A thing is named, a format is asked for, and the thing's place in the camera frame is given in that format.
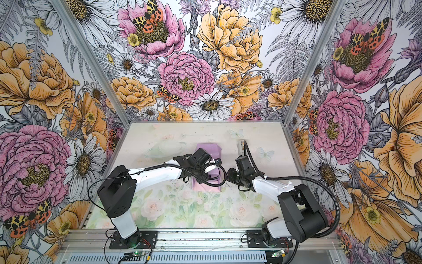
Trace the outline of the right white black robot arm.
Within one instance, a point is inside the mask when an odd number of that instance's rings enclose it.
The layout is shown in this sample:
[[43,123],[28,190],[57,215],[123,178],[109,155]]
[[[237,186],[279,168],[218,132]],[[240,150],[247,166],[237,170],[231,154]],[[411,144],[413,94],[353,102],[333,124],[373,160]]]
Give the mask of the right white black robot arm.
[[293,185],[263,178],[247,156],[240,156],[235,162],[237,168],[229,169],[227,180],[241,190],[272,199],[280,207],[282,217],[262,225],[261,236],[267,245],[273,246],[281,238],[293,238],[302,243],[329,226],[323,209],[305,184]]

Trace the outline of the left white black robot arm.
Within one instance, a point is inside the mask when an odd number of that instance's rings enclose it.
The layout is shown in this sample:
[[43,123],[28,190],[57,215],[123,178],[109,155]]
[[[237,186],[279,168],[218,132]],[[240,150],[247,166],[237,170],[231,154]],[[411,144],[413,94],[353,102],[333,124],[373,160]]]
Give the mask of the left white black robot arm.
[[167,181],[190,178],[217,188],[225,184],[227,172],[220,158],[213,158],[202,148],[146,168],[115,167],[97,189],[102,207],[116,228],[110,249],[154,249],[158,233],[141,231],[130,212],[135,193]]

